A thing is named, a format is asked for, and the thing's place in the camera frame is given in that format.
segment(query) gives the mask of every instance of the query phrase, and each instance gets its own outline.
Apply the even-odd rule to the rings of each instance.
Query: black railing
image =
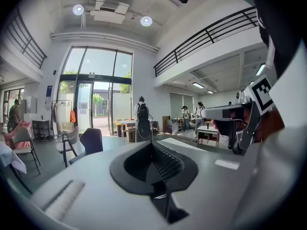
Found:
[[[251,7],[228,15],[200,30],[160,60],[153,68],[159,76],[197,51],[223,38],[259,25],[256,8]]]
[[[44,59],[47,58],[36,41],[32,38],[30,32],[24,24],[19,9],[15,9],[6,25],[4,33],[11,43],[35,66],[42,67]]]

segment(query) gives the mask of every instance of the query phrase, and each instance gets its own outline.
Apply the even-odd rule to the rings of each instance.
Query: black backpack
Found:
[[[142,105],[140,105],[138,103],[139,107],[138,107],[138,120],[143,121],[143,120],[147,120],[148,121],[148,108],[146,106],[145,103],[143,103]]]
[[[13,108],[13,107],[10,108],[9,119],[15,118],[15,108]]]

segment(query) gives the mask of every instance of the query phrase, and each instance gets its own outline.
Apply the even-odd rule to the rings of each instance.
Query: ceiling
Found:
[[[0,86],[9,82],[27,79],[23,74],[14,69],[8,63],[0,62]]]
[[[94,10],[96,0],[38,0],[34,7],[42,6],[42,14],[49,24],[52,33],[60,33],[69,29],[80,29],[82,16],[72,13],[76,4],[82,4],[85,12]],[[86,29],[97,30],[120,29],[133,33],[144,42],[152,43],[159,33],[168,31],[182,18],[195,10],[207,0],[189,0],[182,4],[179,0],[116,0],[129,5],[128,12],[122,24],[95,21],[89,13],[85,13]],[[142,26],[140,20],[143,16],[153,19],[151,26]]]
[[[267,52],[268,50],[265,46],[241,52],[240,54],[192,71],[183,77],[166,83],[166,85],[199,94],[206,94],[207,91],[243,90],[263,74],[266,74],[270,83],[274,85],[277,81],[274,68],[269,69],[266,67],[259,76],[256,76],[261,63],[266,61]],[[194,82],[197,82],[204,88],[200,89],[194,86]]]

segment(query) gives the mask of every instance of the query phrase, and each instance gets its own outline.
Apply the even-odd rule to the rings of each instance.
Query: clothing rack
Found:
[[[53,131],[53,136],[61,136],[59,134],[55,135],[54,134],[54,128],[53,128],[53,123],[56,123],[57,124],[57,131],[61,131],[60,128],[59,128],[59,122],[58,121],[58,110],[57,110],[57,107],[66,107],[66,106],[70,106],[71,110],[72,110],[72,101],[71,100],[57,100],[57,101],[52,101],[51,103],[51,127],[50,129]]]

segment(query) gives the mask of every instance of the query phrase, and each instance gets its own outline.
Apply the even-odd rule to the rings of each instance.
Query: white cloth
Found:
[[[5,143],[0,141],[0,169],[12,165],[15,169],[27,174],[25,164]]]
[[[133,113],[134,113],[134,115],[135,115],[135,119],[138,118],[138,116],[137,116],[138,108],[139,108],[139,105],[138,105],[138,104],[136,104],[136,105],[134,106],[134,110],[133,110]]]
[[[195,116],[196,116],[196,119],[203,119],[203,117],[201,116],[201,110],[203,108],[198,108],[196,107],[196,111],[195,111]]]
[[[187,110],[182,109],[182,114],[183,114],[183,118],[184,119],[189,119],[189,114],[190,113],[191,112],[189,111],[189,109],[187,109]]]

